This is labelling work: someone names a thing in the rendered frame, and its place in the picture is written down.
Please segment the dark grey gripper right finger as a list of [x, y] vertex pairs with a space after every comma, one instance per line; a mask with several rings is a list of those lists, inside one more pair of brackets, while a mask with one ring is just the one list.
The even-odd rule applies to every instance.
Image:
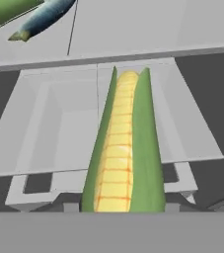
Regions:
[[195, 211], [195, 208], [180, 193], [167, 193], [166, 211]]

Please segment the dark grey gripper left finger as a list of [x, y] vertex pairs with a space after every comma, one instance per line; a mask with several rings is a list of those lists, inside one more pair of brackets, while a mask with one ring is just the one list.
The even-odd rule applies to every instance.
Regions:
[[81, 200], [81, 193], [61, 193], [53, 203], [55, 205], [62, 205], [64, 212], [80, 212]]

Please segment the corn cob with green husk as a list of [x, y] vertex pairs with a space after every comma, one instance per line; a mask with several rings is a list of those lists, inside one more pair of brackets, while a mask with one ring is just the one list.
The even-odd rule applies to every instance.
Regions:
[[150, 69], [112, 72], [83, 189], [83, 212], [163, 212]]

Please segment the blue grey fish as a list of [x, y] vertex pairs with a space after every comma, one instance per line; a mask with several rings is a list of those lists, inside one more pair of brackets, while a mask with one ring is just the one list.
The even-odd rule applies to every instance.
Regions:
[[27, 42], [61, 19], [76, 0], [44, 0], [28, 19], [9, 37], [10, 42]]

